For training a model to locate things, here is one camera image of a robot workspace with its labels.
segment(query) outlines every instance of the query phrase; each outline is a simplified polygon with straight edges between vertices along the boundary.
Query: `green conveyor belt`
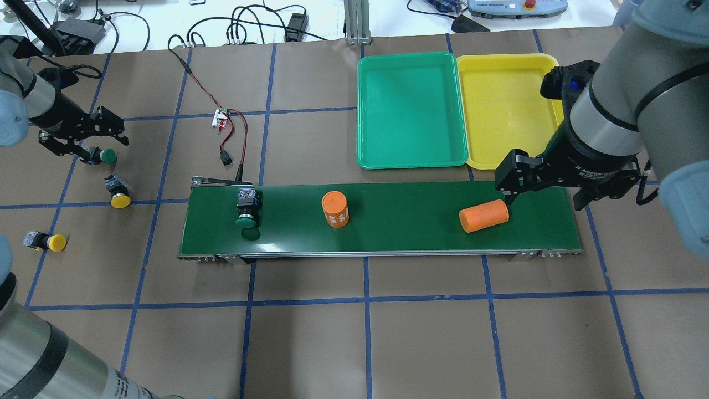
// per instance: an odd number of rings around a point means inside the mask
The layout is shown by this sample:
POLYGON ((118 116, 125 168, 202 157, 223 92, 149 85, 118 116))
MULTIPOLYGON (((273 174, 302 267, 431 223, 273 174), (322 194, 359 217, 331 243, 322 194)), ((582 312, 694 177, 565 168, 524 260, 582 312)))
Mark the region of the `green conveyor belt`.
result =
POLYGON ((178 258, 581 251, 566 192, 558 187, 519 196, 510 208, 509 222, 472 234, 461 228, 458 211, 500 198, 492 182, 257 189, 263 201, 259 226, 242 231, 235 225, 239 187, 193 187, 178 258), (331 190, 347 197, 350 222, 341 229, 326 223, 320 205, 331 190))

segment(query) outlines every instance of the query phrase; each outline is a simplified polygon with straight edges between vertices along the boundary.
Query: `yellow tray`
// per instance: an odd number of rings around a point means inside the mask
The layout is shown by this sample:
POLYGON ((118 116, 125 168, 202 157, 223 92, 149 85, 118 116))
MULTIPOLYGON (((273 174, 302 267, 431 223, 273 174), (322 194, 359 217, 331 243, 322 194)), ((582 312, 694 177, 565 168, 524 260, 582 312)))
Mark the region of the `yellow tray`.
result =
POLYGON ((562 102, 539 94, 559 63, 547 54, 458 57, 468 135, 468 165, 495 169, 513 149, 541 154, 564 120, 562 102))

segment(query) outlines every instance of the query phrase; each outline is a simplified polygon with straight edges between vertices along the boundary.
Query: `green cap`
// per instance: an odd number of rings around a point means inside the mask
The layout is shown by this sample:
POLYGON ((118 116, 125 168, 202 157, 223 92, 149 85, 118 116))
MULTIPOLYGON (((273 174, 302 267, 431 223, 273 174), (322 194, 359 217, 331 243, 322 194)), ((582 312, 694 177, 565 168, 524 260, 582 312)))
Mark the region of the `green cap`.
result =
POLYGON ((251 229, 256 226, 256 221, 250 217, 240 217, 239 219, 236 219, 236 226, 241 227, 242 229, 251 229))
POLYGON ((101 157, 101 160, 104 163, 108 163, 109 165, 112 163, 116 163, 116 160, 118 160, 118 156, 116 155, 116 152, 112 148, 107 148, 107 149, 101 151, 101 154, 99 154, 99 157, 101 157))

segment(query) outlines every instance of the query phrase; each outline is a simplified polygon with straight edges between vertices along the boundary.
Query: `green tray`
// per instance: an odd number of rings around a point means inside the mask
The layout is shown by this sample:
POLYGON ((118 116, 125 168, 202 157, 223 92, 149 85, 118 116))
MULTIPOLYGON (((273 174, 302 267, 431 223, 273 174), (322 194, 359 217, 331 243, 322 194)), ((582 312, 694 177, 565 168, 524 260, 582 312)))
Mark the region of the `green tray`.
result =
POLYGON ((493 182, 259 186, 259 226, 244 231, 235 225, 239 188, 192 188, 178 258, 581 252, 566 190, 558 187, 521 195, 509 222, 471 234, 458 211, 500 198, 493 182), (328 225, 320 204, 331 190, 347 197, 350 222, 341 229, 328 225))
POLYGON ((453 54, 376 55, 359 61, 357 162, 361 167, 460 166, 467 159, 453 54))

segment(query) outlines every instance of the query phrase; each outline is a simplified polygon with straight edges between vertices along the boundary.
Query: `orange container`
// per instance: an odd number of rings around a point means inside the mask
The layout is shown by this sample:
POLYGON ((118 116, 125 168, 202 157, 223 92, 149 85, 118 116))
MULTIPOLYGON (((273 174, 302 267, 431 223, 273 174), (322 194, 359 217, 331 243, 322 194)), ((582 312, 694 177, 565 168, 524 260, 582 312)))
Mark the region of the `orange container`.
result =
POLYGON ((336 229, 344 227, 350 221, 347 198, 339 191, 330 191, 323 196, 323 211, 328 224, 336 229))
POLYGON ((463 209, 459 212, 460 224, 466 233, 472 233, 510 220, 507 205, 501 199, 463 209))

